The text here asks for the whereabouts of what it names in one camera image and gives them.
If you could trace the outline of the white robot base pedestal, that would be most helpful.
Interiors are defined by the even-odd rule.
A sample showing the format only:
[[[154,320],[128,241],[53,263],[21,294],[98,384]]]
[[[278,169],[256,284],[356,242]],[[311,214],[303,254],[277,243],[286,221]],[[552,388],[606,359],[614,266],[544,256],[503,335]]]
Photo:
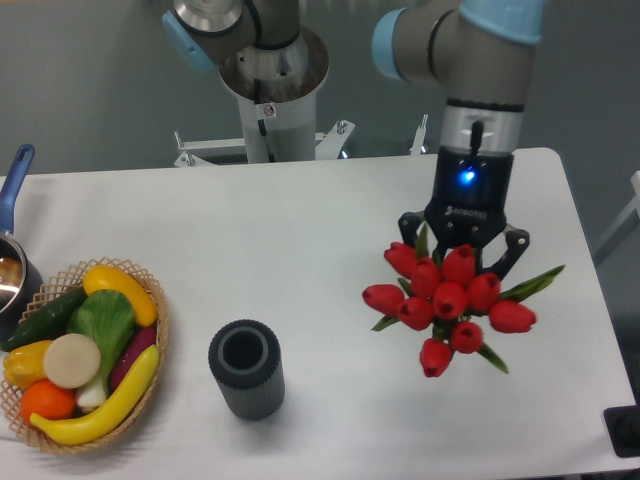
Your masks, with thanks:
[[[219,66],[222,82],[236,98],[241,125],[251,115],[293,121],[311,117],[315,132],[316,96],[328,71],[328,50],[306,27],[281,49],[249,46]]]

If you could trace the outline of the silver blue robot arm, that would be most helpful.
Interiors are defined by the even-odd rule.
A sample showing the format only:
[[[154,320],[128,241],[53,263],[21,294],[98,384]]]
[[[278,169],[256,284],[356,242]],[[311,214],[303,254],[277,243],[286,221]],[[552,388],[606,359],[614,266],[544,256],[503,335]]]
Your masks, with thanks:
[[[505,253],[491,267],[499,277],[528,247],[504,208],[543,10],[541,1],[430,1],[376,25],[371,52],[382,74],[448,92],[432,197],[400,217],[405,243],[416,244],[421,224],[440,254],[503,236]],[[217,70],[235,95],[250,162],[317,157],[316,95],[329,59],[297,2],[174,1],[162,25],[186,63]]]

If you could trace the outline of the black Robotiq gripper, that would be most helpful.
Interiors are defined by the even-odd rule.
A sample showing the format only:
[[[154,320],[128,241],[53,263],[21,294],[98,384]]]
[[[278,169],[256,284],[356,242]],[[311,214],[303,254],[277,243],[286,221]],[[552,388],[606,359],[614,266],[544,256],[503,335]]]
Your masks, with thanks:
[[[464,244],[482,249],[503,231],[506,251],[481,272],[505,278],[530,245],[528,231],[506,225],[513,161],[511,153],[441,147],[432,198],[424,213],[405,212],[398,220],[402,242],[410,247],[425,244],[426,239],[421,240],[425,220],[441,255]]]

